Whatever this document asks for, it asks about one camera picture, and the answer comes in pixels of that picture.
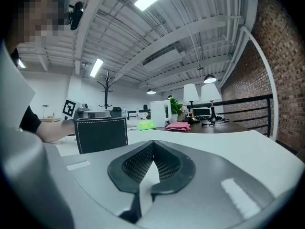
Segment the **black sleeve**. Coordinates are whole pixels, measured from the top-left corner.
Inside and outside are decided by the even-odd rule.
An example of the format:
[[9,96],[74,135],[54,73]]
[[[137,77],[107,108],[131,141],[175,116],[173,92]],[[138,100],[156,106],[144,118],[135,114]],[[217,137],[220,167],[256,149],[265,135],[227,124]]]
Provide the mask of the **black sleeve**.
[[40,119],[38,119],[37,115],[33,113],[33,111],[29,106],[22,118],[20,128],[22,128],[25,131],[36,133],[40,124],[41,124]]

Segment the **black leather box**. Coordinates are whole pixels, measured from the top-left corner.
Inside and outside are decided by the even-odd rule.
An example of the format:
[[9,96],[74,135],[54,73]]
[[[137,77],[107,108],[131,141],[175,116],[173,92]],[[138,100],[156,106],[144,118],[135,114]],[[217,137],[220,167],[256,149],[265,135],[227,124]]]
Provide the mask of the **black leather box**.
[[84,118],[74,124],[80,154],[128,145],[126,118]]

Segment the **red towel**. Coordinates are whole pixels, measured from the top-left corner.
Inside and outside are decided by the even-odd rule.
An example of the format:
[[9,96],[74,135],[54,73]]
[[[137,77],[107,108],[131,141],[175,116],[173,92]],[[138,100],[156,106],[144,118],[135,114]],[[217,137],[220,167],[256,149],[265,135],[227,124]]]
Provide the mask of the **red towel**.
[[180,131],[189,131],[190,130],[190,124],[187,122],[176,122],[169,124],[166,127],[166,130],[180,130]]

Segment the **brick wall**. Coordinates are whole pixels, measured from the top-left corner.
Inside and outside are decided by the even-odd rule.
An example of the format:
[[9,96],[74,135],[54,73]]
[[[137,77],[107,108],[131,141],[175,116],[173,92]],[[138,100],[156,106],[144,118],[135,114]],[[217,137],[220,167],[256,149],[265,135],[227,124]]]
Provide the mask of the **brick wall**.
[[[276,84],[279,101],[277,139],[296,151],[305,149],[305,43],[279,0],[258,1],[252,35],[270,64]],[[272,93],[263,61],[252,42],[248,42],[221,91],[223,100]],[[266,101],[228,105],[224,106],[224,111],[264,105]],[[236,120],[264,115],[266,110],[231,114],[227,117]],[[250,127],[265,123],[267,118],[239,124]],[[266,133],[266,127],[257,131]]]

